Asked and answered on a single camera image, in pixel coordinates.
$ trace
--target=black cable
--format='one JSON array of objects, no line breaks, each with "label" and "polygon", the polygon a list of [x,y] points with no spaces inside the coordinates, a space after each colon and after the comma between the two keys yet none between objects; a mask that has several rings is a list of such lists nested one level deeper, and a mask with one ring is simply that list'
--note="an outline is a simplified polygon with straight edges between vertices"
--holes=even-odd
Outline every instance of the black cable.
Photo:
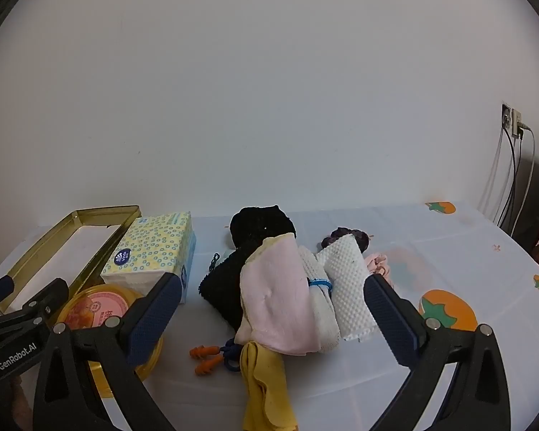
[{"label": "black cable", "polygon": [[509,214],[509,226],[511,226],[511,219],[513,218],[513,208],[515,206],[515,194],[517,193],[517,176],[519,174],[519,166],[521,165],[521,146],[523,144],[523,134],[519,135],[519,160],[517,161],[517,170],[515,170],[515,184],[513,185],[513,201],[511,202],[511,213]]},{"label": "black cable", "polygon": [[511,146],[511,155],[513,157],[513,183],[511,185],[511,190],[509,191],[509,196],[507,196],[507,201],[505,202],[505,205],[503,206],[503,211],[501,212],[501,215],[499,216],[499,221],[497,222],[497,226],[499,226],[500,228],[503,228],[507,215],[509,214],[509,203],[511,201],[515,201],[515,186],[516,186],[516,181],[517,181],[517,167],[515,164],[515,148],[513,148],[513,142],[511,142],[511,136],[509,135],[509,132],[507,131],[507,128],[505,126],[503,126],[503,131],[505,132],[505,135],[507,136],[507,140],[509,141],[509,145]]}]

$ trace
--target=gold metal tray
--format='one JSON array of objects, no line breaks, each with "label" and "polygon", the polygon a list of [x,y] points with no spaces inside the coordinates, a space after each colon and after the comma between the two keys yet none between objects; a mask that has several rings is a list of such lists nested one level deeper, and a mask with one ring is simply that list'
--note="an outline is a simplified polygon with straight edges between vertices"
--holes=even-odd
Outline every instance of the gold metal tray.
[{"label": "gold metal tray", "polygon": [[69,298],[81,290],[104,283],[100,274],[112,251],[118,246],[122,237],[135,219],[142,213],[138,205],[121,205],[118,207],[98,207],[82,209],[68,214],[40,238],[20,260],[10,269],[8,275],[14,280],[14,292],[0,302],[0,313],[18,296],[29,280],[46,264],[54,254],[84,226],[120,225],[94,254],[82,272],[78,274],[69,287]]}]

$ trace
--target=textured fabric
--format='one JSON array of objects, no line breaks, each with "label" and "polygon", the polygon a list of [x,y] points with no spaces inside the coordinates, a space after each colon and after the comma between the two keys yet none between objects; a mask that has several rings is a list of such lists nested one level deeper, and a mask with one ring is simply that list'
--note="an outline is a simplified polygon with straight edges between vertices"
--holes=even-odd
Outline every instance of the textured fabric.
[{"label": "textured fabric", "polygon": [[230,254],[204,277],[198,291],[229,325],[237,330],[244,314],[240,299],[240,272],[248,257],[258,247],[258,243],[248,241]]},{"label": "textured fabric", "polygon": [[240,369],[249,397],[244,430],[297,430],[297,421],[287,393],[282,356],[256,342],[249,342],[241,351]]},{"label": "textured fabric", "polygon": [[387,256],[382,253],[373,253],[369,256],[365,256],[364,259],[367,270],[370,274],[380,274],[386,280],[386,282],[393,287],[390,274],[391,268],[387,262]]},{"label": "textured fabric", "polygon": [[[309,281],[323,279],[329,282],[328,275],[312,252],[305,246],[300,246],[298,250]],[[331,298],[329,298],[329,289],[324,285],[310,286],[309,293],[312,297],[315,326],[319,337],[319,352],[327,353],[337,347],[340,342],[340,329]]]},{"label": "textured fabric", "polygon": [[334,241],[339,240],[342,236],[345,235],[353,235],[355,237],[355,241],[358,242],[359,250],[361,252],[365,251],[369,246],[369,235],[365,233],[365,231],[357,229],[350,230],[349,228],[338,227],[337,230],[332,231],[329,237],[325,237],[323,239],[323,241],[321,242],[322,249],[327,248]]},{"label": "textured fabric", "polygon": [[316,257],[333,282],[332,304],[341,338],[367,338],[378,327],[363,298],[363,284],[369,270],[355,237],[341,237]]},{"label": "textured fabric", "polygon": [[258,244],[268,237],[286,233],[295,236],[294,224],[277,205],[272,207],[244,207],[231,218],[231,239],[236,247],[245,241],[253,240]]},{"label": "textured fabric", "polygon": [[319,350],[308,279],[293,233],[266,238],[241,270],[244,308],[236,343],[256,341],[275,352]]}]

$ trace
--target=patterned tissue box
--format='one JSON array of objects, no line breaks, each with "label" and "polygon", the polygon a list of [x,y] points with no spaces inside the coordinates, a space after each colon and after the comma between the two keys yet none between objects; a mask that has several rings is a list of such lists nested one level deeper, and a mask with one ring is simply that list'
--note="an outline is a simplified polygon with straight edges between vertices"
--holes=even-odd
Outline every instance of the patterned tissue box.
[{"label": "patterned tissue box", "polygon": [[102,279],[147,295],[171,272],[181,278],[184,303],[195,245],[189,212],[137,218],[104,266]]}]

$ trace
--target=blue cord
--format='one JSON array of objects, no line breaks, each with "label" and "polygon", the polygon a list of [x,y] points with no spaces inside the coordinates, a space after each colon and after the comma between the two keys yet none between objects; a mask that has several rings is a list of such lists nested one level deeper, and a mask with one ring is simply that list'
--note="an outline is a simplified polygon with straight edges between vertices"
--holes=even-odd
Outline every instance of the blue cord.
[{"label": "blue cord", "polygon": [[326,281],[325,279],[315,279],[314,281],[311,281],[310,279],[308,279],[308,284],[310,287],[319,285],[327,287],[329,292],[329,298],[332,297],[333,285],[330,281]]},{"label": "blue cord", "polygon": [[[224,354],[224,366],[228,371],[240,372],[240,355],[244,346],[236,344],[234,339],[231,338],[226,342],[225,347],[220,348],[220,352]],[[237,366],[231,365],[230,361],[237,362]]]}]

